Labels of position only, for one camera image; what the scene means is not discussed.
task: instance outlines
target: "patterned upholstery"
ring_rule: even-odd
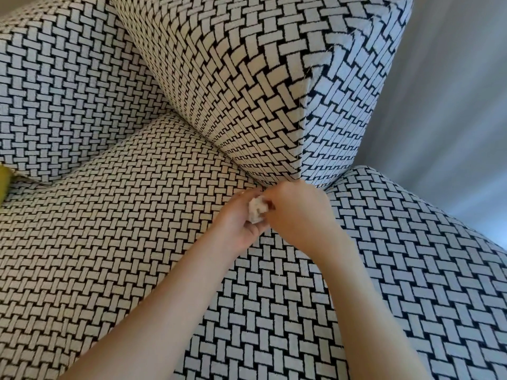
[[[108,0],[41,0],[0,20],[0,164],[59,179],[166,111]]]
[[[351,164],[412,0],[113,0],[171,105],[258,181]]]
[[[56,378],[254,181],[175,113],[0,209],[0,373]],[[507,256],[375,170],[328,189],[374,284],[435,377],[507,378]],[[223,280],[175,378],[348,379],[317,267],[266,232]]]

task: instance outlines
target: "left hand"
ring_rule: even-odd
[[[257,224],[248,221],[248,203],[261,194],[260,187],[235,193],[222,207],[203,237],[221,243],[227,254],[238,257],[268,229],[265,220]]]

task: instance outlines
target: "white tissue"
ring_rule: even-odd
[[[269,211],[269,207],[263,201],[262,196],[252,198],[248,203],[248,220],[252,224],[261,222],[263,220],[261,215],[267,211]]]

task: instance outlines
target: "chair seat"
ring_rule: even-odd
[[[56,378],[255,182],[175,113],[0,209],[0,373]],[[507,378],[507,256],[367,167],[328,189],[377,290],[440,378]],[[310,259],[268,231],[231,267],[176,378],[348,378]]]

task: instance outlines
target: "yellow object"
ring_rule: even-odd
[[[3,199],[7,196],[9,191],[9,184],[11,183],[12,172],[10,169],[0,165],[0,205],[3,203]]]

